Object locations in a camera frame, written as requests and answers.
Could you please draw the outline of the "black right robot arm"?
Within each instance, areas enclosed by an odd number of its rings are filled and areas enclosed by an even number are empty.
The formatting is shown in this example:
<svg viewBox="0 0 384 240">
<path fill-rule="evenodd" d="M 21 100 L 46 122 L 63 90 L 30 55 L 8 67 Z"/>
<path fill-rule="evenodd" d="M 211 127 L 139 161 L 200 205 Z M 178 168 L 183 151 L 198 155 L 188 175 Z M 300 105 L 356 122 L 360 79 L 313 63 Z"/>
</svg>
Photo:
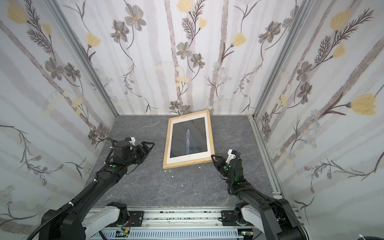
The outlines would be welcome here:
<svg viewBox="0 0 384 240">
<path fill-rule="evenodd" d="M 228 194 L 242 201 L 234 209 L 238 224 L 252 224 L 267 240 L 309 239 L 287 200 L 268 197 L 245 179 L 240 153 L 229 154 L 227 159 L 216 155 L 211 158 L 227 183 Z"/>
</svg>

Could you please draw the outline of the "white photo paper sheet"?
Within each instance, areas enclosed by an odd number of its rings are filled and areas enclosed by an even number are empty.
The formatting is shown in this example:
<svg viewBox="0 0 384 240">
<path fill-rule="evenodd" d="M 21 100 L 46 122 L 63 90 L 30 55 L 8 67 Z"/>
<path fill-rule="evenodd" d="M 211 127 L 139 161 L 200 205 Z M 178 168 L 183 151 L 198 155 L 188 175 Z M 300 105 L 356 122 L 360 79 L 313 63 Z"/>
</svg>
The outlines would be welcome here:
<svg viewBox="0 0 384 240">
<path fill-rule="evenodd" d="M 173 124 L 170 157 L 208 151 L 205 118 Z"/>
</svg>

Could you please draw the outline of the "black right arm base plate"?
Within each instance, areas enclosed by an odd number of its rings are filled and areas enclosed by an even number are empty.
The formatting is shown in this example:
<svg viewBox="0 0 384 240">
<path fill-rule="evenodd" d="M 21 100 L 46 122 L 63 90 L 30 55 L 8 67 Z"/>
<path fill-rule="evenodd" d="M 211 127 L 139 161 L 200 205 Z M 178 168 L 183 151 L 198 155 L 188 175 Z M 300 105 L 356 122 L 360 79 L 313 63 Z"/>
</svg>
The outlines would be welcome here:
<svg viewBox="0 0 384 240">
<path fill-rule="evenodd" d="M 234 210 L 222 210 L 220 221 L 224 227 L 240 226 Z"/>
</svg>

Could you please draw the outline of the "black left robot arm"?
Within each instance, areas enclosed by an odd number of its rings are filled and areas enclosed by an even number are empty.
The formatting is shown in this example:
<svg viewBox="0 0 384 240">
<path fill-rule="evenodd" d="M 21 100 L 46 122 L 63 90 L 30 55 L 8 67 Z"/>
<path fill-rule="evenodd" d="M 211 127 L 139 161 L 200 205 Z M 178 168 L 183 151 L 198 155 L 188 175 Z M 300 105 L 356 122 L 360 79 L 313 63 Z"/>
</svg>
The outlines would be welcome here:
<svg viewBox="0 0 384 240">
<path fill-rule="evenodd" d="M 96 172 L 94 180 L 58 210 L 48 210 L 41 225 L 28 237 L 30 240 L 35 235 L 40 240 L 88 240 L 110 224 L 124 224 L 129 220 L 127 205 L 115 202 L 98 214 L 86 216 L 95 203 L 128 174 L 130 165 L 139 166 L 144 162 L 155 143 L 135 145 L 134 138 L 111 140 L 111 143 L 105 164 Z"/>
</svg>

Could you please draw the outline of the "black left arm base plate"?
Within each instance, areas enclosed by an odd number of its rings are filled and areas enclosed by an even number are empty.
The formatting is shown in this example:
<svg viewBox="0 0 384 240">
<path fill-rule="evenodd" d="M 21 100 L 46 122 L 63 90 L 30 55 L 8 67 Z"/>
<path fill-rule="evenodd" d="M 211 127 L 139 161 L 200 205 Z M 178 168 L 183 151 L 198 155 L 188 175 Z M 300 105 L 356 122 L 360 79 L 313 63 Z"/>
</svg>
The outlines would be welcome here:
<svg viewBox="0 0 384 240">
<path fill-rule="evenodd" d="M 141 227 L 144 219 L 144 211 L 128 211 L 129 223 L 128 227 Z"/>
</svg>

